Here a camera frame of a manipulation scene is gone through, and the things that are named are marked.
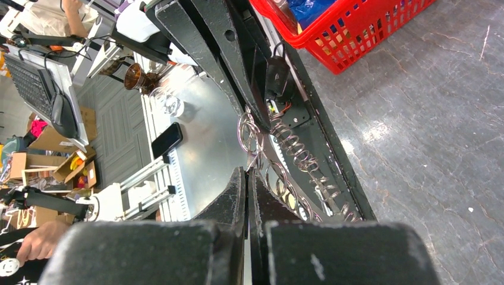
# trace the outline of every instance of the smartphone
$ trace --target smartphone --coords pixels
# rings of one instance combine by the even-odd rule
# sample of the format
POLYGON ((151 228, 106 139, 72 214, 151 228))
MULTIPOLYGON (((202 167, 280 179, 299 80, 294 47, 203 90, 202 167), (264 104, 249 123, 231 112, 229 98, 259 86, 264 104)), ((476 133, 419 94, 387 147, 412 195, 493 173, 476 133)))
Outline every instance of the smartphone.
POLYGON ((177 122, 173 123, 151 143, 150 147, 152 148, 154 159, 172 150, 182 141, 182 138, 180 124, 177 122))

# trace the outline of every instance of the human hand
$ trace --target human hand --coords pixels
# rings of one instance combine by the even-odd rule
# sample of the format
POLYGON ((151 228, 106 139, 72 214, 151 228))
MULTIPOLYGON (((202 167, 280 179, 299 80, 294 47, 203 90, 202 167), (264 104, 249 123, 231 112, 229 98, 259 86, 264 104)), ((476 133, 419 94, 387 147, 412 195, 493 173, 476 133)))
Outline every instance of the human hand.
POLYGON ((65 13, 78 12, 79 8, 82 6, 82 2, 79 0, 61 0, 61 5, 65 13))
POLYGON ((23 266, 27 260, 50 258, 59 239, 69 227, 69 224, 62 221, 48 221, 27 234, 16 256, 19 266, 23 266))

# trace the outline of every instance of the white label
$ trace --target white label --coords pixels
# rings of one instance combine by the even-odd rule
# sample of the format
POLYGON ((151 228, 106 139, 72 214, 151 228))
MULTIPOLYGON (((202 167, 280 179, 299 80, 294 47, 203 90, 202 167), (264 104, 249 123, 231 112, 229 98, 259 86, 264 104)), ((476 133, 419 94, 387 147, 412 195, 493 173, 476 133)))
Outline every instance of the white label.
POLYGON ((86 160, 87 159, 86 155, 82 151, 80 151, 80 150, 77 151, 77 156, 79 156, 80 159, 82 159, 82 160, 86 160))
POLYGON ((74 144, 71 143, 71 142, 69 142, 69 141, 62 141, 62 142, 59 143, 59 145, 62 145, 64 147, 71 147, 74 144))

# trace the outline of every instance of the gray tile floor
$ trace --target gray tile floor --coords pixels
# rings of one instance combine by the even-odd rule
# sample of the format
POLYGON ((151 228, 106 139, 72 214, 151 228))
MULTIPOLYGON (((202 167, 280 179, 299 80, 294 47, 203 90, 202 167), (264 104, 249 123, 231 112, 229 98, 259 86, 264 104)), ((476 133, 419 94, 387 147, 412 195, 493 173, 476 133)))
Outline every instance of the gray tile floor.
POLYGON ((101 187, 122 182, 150 162, 138 91, 127 91, 122 83, 97 75, 77 90, 77 97, 96 112, 98 137, 91 145, 101 187))
POLYGON ((300 51, 377 218, 443 284, 504 282, 503 7, 438 0, 338 76, 300 51))

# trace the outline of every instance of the pink object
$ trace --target pink object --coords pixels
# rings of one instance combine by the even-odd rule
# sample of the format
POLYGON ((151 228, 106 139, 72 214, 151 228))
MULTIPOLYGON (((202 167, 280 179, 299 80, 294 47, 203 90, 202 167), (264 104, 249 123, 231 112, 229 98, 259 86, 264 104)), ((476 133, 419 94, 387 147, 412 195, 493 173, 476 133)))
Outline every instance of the pink object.
POLYGON ((45 126, 47 126, 47 123, 44 121, 40 120, 34 120, 31 122, 31 133, 38 138, 42 131, 44 130, 45 126))

